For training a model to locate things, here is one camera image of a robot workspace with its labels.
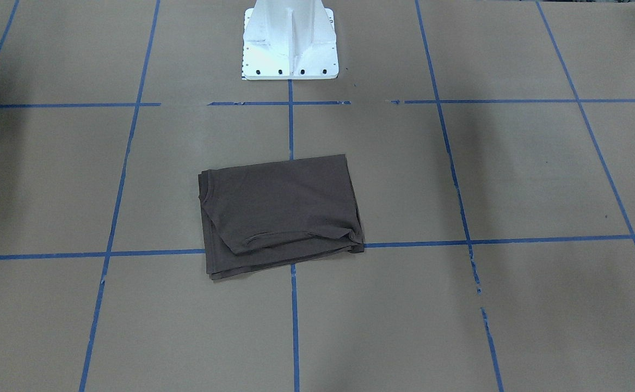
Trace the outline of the dark brown t-shirt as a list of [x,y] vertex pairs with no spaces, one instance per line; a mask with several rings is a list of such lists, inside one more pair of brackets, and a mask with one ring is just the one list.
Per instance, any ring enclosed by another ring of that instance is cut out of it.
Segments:
[[198,187],[211,280],[365,250],[344,154],[208,169]]

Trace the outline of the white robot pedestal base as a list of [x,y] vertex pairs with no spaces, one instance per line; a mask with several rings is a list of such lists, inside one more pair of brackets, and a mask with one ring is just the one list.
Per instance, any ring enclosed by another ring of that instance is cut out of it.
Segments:
[[324,2],[257,1],[243,22],[244,80],[338,77],[335,15]]

